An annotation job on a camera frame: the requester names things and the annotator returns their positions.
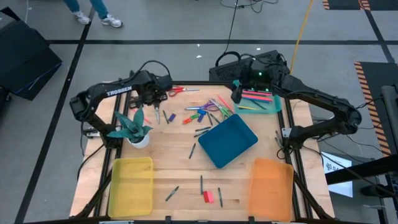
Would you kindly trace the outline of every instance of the black box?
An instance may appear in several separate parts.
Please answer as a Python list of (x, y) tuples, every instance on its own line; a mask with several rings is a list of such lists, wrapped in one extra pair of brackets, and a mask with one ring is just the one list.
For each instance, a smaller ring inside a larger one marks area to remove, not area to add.
[(14, 19), (4, 26), (0, 24), (0, 86), (33, 100), (62, 61), (47, 41), (9, 7), (0, 12)]

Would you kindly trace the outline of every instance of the wooden table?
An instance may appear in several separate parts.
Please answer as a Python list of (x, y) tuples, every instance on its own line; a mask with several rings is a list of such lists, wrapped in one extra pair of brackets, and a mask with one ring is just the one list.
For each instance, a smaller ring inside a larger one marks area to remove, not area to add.
[[(235, 158), (227, 166), (217, 169), (206, 152), (197, 144), (191, 159), (188, 159), (193, 143), (195, 129), (210, 125), (207, 117), (201, 123), (196, 120), (182, 125), (183, 119), (194, 114), (186, 111), (189, 106), (204, 105), (210, 98), (217, 100), (220, 95), (233, 105), (230, 98), (231, 90), (225, 86), (189, 86), (199, 88), (200, 91), (179, 93), (170, 97), (160, 105), (160, 124), (157, 124), (153, 106), (146, 106), (144, 114), (154, 129), (150, 131), (150, 143), (144, 149), (133, 148), (126, 140), (123, 142), (122, 158), (149, 156), (154, 161), (154, 209), (148, 216), (132, 217), (133, 220), (164, 220), (170, 215), (173, 220), (247, 220), (248, 206), (248, 182), (250, 178), (252, 163), (255, 158), (262, 157), (281, 161), (276, 153), (279, 149), (275, 141), (275, 131), (280, 131), (278, 117), (276, 114), (243, 114), (240, 115), (245, 123), (252, 129), (259, 141), (239, 157)], [(111, 122), (115, 97), (103, 100), (96, 114), (106, 123)], [(308, 126), (312, 124), (308, 104), (303, 101), (292, 101), (294, 107), (294, 119), (296, 125)], [(177, 116), (170, 124), (165, 122), (162, 110), (170, 116)], [(221, 120), (221, 113), (213, 113)], [(102, 144), (99, 138), (88, 141), (85, 158)], [(308, 140), (307, 147), (318, 150), (317, 142)], [(98, 188), (100, 174), (104, 161), (102, 150), (94, 158), (88, 161), (81, 170), (80, 178), (76, 187), (70, 215), (76, 215), (87, 204)], [(331, 205), (326, 178), (323, 173), (322, 160), (319, 154), (303, 149), (301, 150), (303, 166), (309, 191), (316, 198), (325, 211), (334, 216)], [(200, 176), (203, 176), (205, 190), (210, 190), (215, 196), (215, 203), (205, 203), (200, 195)], [(180, 186), (178, 192), (168, 201), (165, 198), (176, 186)], [(223, 194), (223, 208), (218, 202), (218, 191), (220, 187)], [(305, 216), (302, 194), (297, 188), (301, 216)], [(106, 214), (106, 203), (108, 202), (108, 190), (103, 196), (101, 214)]]

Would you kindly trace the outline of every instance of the pink block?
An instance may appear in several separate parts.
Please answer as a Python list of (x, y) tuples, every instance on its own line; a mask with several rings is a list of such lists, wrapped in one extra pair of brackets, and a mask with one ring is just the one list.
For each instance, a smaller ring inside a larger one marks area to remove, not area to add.
[(214, 203), (214, 197), (211, 191), (207, 191), (207, 196), (209, 198), (209, 203)]

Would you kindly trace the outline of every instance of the gray floor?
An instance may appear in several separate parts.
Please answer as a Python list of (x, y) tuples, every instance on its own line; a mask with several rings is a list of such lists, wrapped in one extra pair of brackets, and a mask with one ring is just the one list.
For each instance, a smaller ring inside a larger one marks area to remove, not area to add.
[[(95, 15), (87, 39), (89, 40), (169, 40), (169, 39), (227, 39), (233, 9), (221, 7), (216, 0), (104, 0), (110, 13), (124, 21), (122, 29), (103, 27)], [(295, 40), (305, 15), (309, 0), (280, 0), (265, 4), (261, 14), (250, 8), (237, 11), (232, 39)], [(80, 1), (81, 10), (90, 11), (88, 1)], [(233, 5), (233, 0), (224, 0)], [(2, 0), (0, 8), (10, 6), (23, 20), (26, 1)], [(76, 23), (62, 1), (30, 0), (27, 23), (48, 40), (78, 40), (84, 26)], [(397, 13), (372, 12), (386, 40), (398, 40)], [(326, 11), (320, 1), (315, 1), (304, 40), (377, 40), (363, 11)], [(54, 77), (37, 98), (30, 102), (14, 97), (0, 119), (0, 222), (13, 223), (27, 188), (37, 156), (49, 128), (76, 45), (51, 45), (63, 60)], [(82, 157), (79, 148), (79, 122), (75, 121), (68, 99), (89, 86), (117, 78), (127, 77), (149, 59), (165, 63), (174, 80), (207, 80), (208, 69), (224, 51), (219, 44), (157, 44), (157, 45), (85, 45), (81, 53), (67, 101), (62, 109), (50, 150), (39, 182), (30, 203), (25, 222), (67, 218), (76, 187), (76, 172)], [(230, 50), (259, 54), (277, 49), (290, 62), (294, 45), (238, 45)], [(398, 46), (389, 46), (393, 57), (398, 58)], [(226, 57), (221, 63), (234, 60)], [(294, 75), (306, 84), (322, 91), (347, 98), (353, 105), (364, 103), (354, 61), (387, 62), (377, 45), (301, 45), (295, 61)], [(158, 65), (148, 65), (148, 70), (163, 74)], [(326, 111), (312, 106), (314, 116), (329, 118)], [(371, 127), (366, 108), (363, 127)], [(373, 130), (360, 130), (353, 135), (359, 142), (377, 146)], [(336, 137), (329, 143), (354, 156), (381, 157), (371, 147), (361, 149), (346, 137)], [(336, 152), (321, 143), (323, 151)], [(334, 204), (336, 215), (342, 220), (378, 223), (378, 219), (361, 214), (349, 215), (346, 207)], [(387, 202), (390, 223), (398, 223), (391, 202)]]

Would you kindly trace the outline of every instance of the shoe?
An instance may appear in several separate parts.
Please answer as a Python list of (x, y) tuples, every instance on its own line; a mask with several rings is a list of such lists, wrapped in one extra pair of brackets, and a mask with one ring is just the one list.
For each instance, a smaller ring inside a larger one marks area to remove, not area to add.
[(106, 18), (101, 20), (102, 25), (111, 25), (115, 28), (119, 28), (123, 25), (122, 21), (120, 21), (120, 19), (116, 19), (114, 18), (112, 15), (106, 15)]
[(91, 21), (90, 21), (90, 18), (89, 17), (87, 17), (84, 13), (82, 13), (81, 11), (77, 11), (77, 12), (73, 12), (72, 13), (74, 16), (75, 16), (75, 19), (79, 22), (79, 23), (81, 23), (81, 24), (83, 24), (83, 25), (87, 25), (87, 24), (89, 24)]

